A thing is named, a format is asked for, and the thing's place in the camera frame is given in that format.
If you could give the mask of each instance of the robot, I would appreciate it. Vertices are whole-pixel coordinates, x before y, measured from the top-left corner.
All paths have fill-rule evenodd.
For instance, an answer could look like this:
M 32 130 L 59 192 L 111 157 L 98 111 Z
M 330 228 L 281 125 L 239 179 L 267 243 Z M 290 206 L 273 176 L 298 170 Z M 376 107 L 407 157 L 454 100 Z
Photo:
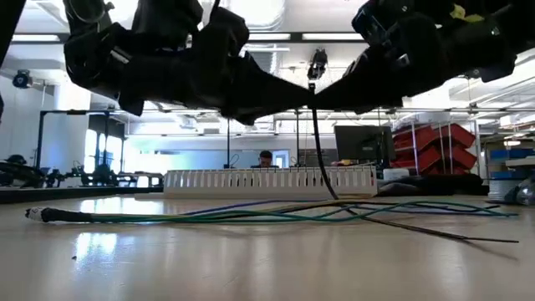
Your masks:
M 398 107 L 402 97 L 459 75 L 499 79 L 535 43 L 533 0 L 369 0 L 352 21 L 369 47 L 315 94 L 263 72 L 247 52 L 240 57 L 249 31 L 218 0 L 202 30 L 197 0 L 139 0 L 130 30 L 112 23 L 104 0 L 64 4 L 74 83 L 135 115 L 151 100 L 217 109 L 245 125 L 304 105 L 357 113 Z

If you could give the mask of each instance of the white wall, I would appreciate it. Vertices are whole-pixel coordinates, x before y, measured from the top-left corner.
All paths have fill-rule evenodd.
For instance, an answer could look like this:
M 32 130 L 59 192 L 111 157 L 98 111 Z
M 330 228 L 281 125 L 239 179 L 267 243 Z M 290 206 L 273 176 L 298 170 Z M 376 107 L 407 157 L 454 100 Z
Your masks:
M 135 148 L 148 151 L 194 151 L 194 150 L 226 150 L 226 137 L 154 137 L 135 138 L 130 137 L 129 141 Z M 299 148 L 314 149 L 314 138 L 302 137 L 299 140 Z M 321 137 L 321 147 L 323 149 L 336 148 L 334 135 L 323 135 Z M 290 157 L 297 157 L 297 141 L 294 136 L 269 136 L 269 137 L 231 137 L 231 150 L 289 150 Z
M 0 160 L 19 154 L 32 165 L 37 149 L 39 111 L 52 108 L 54 97 L 45 94 L 43 102 L 43 91 L 16 89 L 3 76 L 0 76 L 0 93 L 5 102 L 0 124 Z

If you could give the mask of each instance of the desk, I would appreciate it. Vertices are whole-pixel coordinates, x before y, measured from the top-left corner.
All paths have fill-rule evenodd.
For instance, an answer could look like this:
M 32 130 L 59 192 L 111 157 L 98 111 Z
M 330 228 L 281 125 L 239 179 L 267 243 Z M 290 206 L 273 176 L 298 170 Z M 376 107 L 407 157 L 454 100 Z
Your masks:
M 535 210 L 530 208 L 507 209 L 520 212 L 519 218 L 380 217 L 468 236 L 521 241 L 478 243 L 479 247 L 370 222 L 42 224 L 23 216 L 24 209 L 33 206 L 177 214 L 228 203 L 116 197 L 2 205 L 2 300 L 535 299 Z

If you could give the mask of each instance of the ceiling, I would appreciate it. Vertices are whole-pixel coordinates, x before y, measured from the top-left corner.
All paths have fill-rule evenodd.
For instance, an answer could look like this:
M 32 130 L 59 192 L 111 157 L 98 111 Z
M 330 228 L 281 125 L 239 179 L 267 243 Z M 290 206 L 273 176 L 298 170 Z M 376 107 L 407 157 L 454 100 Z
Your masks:
M 117 7 L 111 12 L 112 18 L 129 28 L 135 11 L 135 0 L 112 0 L 112 2 Z M 201 0 L 200 2 L 205 9 L 203 23 L 206 23 L 213 0 Z M 261 30 L 282 33 L 351 33 L 351 19 L 362 3 L 364 0 L 222 0 L 222 6 L 240 13 L 246 19 L 252 32 Z M 17 33 L 68 33 L 68 24 L 65 22 L 62 11 L 62 0 L 27 0 L 26 8 L 17 27 Z M 324 48 L 329 55 L 329 68 L 326 75 L 317 83 L 317 86 L 322 89 L 339 79 L 345 68 L 365 50 L 366 45 L 364 43 L 270 43 L 256 44 L 250 47 L 249 51 L 252 52 L 261 68 L 303 86 L 306 86 L 308 82 L 306 69 L 314 50 Z M 275 48 L 276 51 L 266 51 L 265 49 L 255 51 L 252 47 Z M 447 101 L 436 100 L 438 94 L 434 93 L 408 99 L 405 105 L 421 108 L 452 106 L 464 108 L 470 103 L 477 103 L 479 107 L 484 108 L 533 108 L 535 107 L 535 74 L 531 70 L 535 67 L 535 63 L 532 58 L 535 58 L 533 51 L 521 54 L 514 75 L 488 84 L 483 84 L 479 80 L 453 79 L 449 81 L 437 92 L 446 96 Z M 8 58 L 3 65 L 3 73 L 13 74 L 17 69 L 30 69 L 35 78 L 46 80 L 49 84 L 61 83 L 66 80 L 63 71 L 63 46 L 60 43 L 12 44 L 8 51 Z M 358 97 L 358 91 L 355 91 L 355 97 Z M 113 104 L 113 100 L 98 95 L 92 99 L 92 108 L 94 109 L 103 109 Z M 177 116 L 185 114 L 164 114 L 158 111 L 161 110 L 161 107 L 151 103 L 148 103 L 145 108 L 154 111 L 147 112 L 141 118 L 131 115 L 120 115 L 116 118 L 131 123 L 176 124 L 181 120 Z M 188 116 L 199 116 L 200 113 L 187 111 Z M 496 130 L 500 126 L 511 127 L 507 124 L 506 119 L 502 118 L 506 115 L 511 116 L 510 120 L 513 120 L 513 124 L 515 121 L 529 124 L 530 122 L 525 121 L 529 121 L 533 113 L 486 112 L 477 115 L 456 114 L 453 117 L 459 120 L 479 118 L 485 127 Z M 358 118 L 347 113 L 325 113 L 320 117 L 324 119 L 324 122 L 327 122 L 325 124 L 333 124 L 336 120 L 351 123 L 357 119 L 369 120 L 362 122 L 379 124 L 389 118 L 407 121 L 412 120 L 415 116 L 414 113 L 380 115 L 381 121 L 377 120 L 376 113 Z M 297 126 L 292 121 L 294 118 L 293 114 L 282 113 L 274 116 L 274 120 L 270 120 L 270 122 L 275 124 L 274 126 L 280 125 L 296 130 Z M 197 120 L 201 124 L 204 122 L 203 118 L 197 118 Z

